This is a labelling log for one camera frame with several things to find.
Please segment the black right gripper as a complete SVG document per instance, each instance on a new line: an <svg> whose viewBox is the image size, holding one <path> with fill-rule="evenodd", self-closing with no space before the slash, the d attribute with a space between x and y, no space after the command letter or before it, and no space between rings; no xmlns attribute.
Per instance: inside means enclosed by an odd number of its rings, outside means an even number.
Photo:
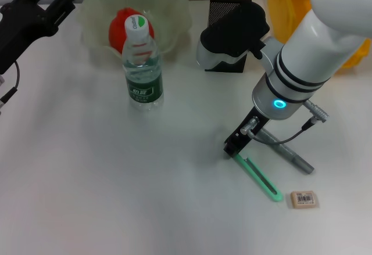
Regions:
<svg viewBox="0 0 372 255"><path fill-rule="evenodd" d="M244 118L242 123L235 129L235 131L224 141L224 151L230 156L236 156L250 141L248 135L243 135L241 133L241 128L248 124L249 120L257 117L258 123L255 128L252 129L254 135L268 123L269 118L262 115L257 108L253 107L248 115Z"/></svg>

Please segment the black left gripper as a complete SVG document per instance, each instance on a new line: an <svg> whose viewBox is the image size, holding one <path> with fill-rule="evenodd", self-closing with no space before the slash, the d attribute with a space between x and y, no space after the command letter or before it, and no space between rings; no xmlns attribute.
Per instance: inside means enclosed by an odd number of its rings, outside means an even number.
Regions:
<svg viewBox="0 0 372 255"><path fill-rule="evenodd" d="M45 10L40 0L17 0L1 7L1 74L37 39L51 37L75 9L74 0L54 0Z"/></svg>

